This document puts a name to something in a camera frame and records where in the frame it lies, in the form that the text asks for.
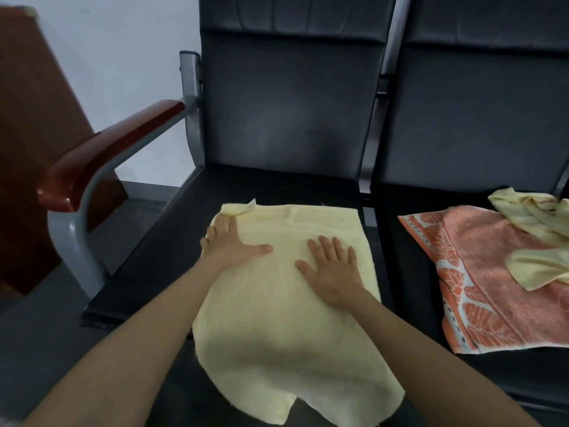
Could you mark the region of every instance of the brown wooden cabinet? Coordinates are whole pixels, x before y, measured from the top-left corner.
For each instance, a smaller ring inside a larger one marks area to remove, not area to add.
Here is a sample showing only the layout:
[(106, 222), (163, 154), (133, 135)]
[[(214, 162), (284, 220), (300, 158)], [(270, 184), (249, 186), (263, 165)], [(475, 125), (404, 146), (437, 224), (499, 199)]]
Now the brown wooden cabinet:
[[(36, 186), (57, 158), (93, 133), (33, 10), (0, 7), (0, 280), (20, 293), (60, 261)], [(126, 197), (109, 175), (93, 196), (90, 228)]]

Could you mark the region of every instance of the red wooden armrest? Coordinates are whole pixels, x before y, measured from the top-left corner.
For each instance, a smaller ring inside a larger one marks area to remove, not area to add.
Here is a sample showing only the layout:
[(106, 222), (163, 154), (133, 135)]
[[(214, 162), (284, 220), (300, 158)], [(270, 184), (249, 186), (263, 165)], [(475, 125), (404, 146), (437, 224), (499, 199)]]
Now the red wooden armrest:
[(91, 136), (47, 170), (38, 186), (40, 203), (51, 211), (78, 211), (89, 181), (103, 165), (185, 109), (181, 101), (160, 100)]

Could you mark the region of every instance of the orange patterned fabric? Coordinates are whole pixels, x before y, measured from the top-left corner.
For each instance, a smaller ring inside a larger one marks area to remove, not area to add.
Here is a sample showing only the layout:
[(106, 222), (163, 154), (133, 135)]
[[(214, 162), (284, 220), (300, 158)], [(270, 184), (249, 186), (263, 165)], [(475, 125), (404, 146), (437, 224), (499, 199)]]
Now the orange patterned fabric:
[(443, 331), (454, 353), (569, 347), (569, 285), (526, 291), (504, 261), (520, 249), (550, 249), (495, 211), (464, 205), (400, 216), (436, 264)]

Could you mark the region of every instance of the pale yellow cloth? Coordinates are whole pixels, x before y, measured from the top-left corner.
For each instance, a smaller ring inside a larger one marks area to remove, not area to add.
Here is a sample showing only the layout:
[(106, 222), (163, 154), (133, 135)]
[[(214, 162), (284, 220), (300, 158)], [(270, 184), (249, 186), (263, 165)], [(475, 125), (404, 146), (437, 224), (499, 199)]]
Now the pale yellow cloth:
[(514, 279), (527, 290), (559, 280), (569, 283), (569, 200), (547, 193), (518, 193), (512, 187), (488, 199), (514, 226), (556, 246), (546, 250), (520, 250), (506, 260)]
[(238, 409), (283, 424), (300, 398), (340, 427), (388, 418), (404, 391), (356, 321), (320, 300), (294, 266), (315, 269), (308, 238), (338, 236), (354, 247), (364, 286), (380, 294), (372, 254), (355, 209), (225, 204), (244, 243), (272, 254), (229, 269), (194, 322), (197, 359)]

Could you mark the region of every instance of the chair backrest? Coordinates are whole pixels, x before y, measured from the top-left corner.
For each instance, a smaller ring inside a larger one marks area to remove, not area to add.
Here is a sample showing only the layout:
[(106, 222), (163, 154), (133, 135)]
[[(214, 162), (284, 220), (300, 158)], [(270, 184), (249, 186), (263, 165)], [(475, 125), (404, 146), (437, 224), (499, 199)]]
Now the chair backrest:
[(205, 161), (357, 179), (394, 0), (200, 0)]
[(374, 183), (553, 191), (568, 109), (569, 0), (412, 0)]

